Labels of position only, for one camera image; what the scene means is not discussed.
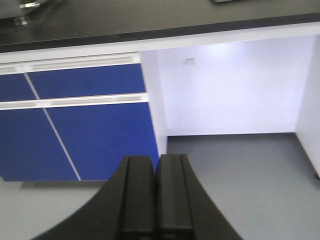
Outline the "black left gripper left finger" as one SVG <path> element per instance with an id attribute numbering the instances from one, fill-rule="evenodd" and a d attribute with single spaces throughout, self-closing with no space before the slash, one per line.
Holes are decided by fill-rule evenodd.
<path id="1" fill-rule="evenodd" d="M 155 239 L 155 179 L 151 159 L 125 156 L 102 188 L 80 209 L 37 240 Z"/>

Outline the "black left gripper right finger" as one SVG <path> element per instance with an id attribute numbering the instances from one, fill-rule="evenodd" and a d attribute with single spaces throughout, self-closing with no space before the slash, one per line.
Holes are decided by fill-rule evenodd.
<path id="1" fill-rule="evenodd" d="M 186 154 L 163 154 L 156 173 L 158 240 L 240 240 L 205 191 Z"/>

